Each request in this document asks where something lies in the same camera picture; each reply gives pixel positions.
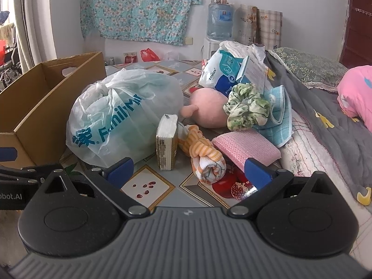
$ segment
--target white plastic bag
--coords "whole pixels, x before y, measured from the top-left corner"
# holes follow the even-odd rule
[[[136,163],[155,152],[163,114],[178,114],[183,93],[171,76],[121,70],[88,86],[75,101],[66,145],[80,159],[109,167],[124,157]]]

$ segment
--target small box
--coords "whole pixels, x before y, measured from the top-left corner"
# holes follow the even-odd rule
[[[176,163],[178,116],[164,114],[156,130],[156,155],[160,170],[172,170]]]
[[[236,77],[238,83],[253,83],[259,93],[263,94],[266,81],[266,72],[251,57],[247,56],[241,63]]]

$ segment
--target gray bedsheet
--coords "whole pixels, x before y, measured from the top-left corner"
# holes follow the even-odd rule
[[[266,56],[265,63],[276,73],[272,85],[284,85],[293,110],[308,121],[313,134],[338,165],[353,196],[356,198],[358,192],[366,195],[365,187],[372,186],[372,133],[362,121],[354,122],[342,112],[337,93],[308,89],[272,55],[266,52]],[[315,111],[334,128],[326,128]],[[367,209],[372,213],[372,204]]]

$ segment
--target familymart logo text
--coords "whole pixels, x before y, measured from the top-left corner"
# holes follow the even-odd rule
[[[12,193],[10,194],[0,194],[0,199],[13,199],[13,200],[22,200],[22,194],[15,194],[13,195]]]
[[[130,114],[135,110],[136,105],[141,105],[141,100],[137,94],[135,94],[131,99],[128,99],[122,106],[118,105],[118,107],[114,108],[114,112],[111,116],[111,123],[108,127],[102,127],[98,129],[98,134],[100,136],[100,140],[94,141],[91,138],[92,129],[91,127],[87,129],[82,129],[76,131],[75,135],[72,136],[72,142],[77,144],[79,147],[82,145],[95,145],[99,144],[100,142],[105,142],[105,136],[108,135],[111,131],[113,131],[116,127],[118,127],[121,123],[125,121],[125,119],[130,116]]]

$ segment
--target pink pillow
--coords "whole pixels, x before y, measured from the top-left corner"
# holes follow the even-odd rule
[[[337,101],[346,115],[360,116],[372,132],[372,66],[348,70],[337,86],[337,91]]]
[[[254,129],[222,134],[212,143],[244,172],[244,164],[253,157],[265,166],[279,159],[280,151]]]

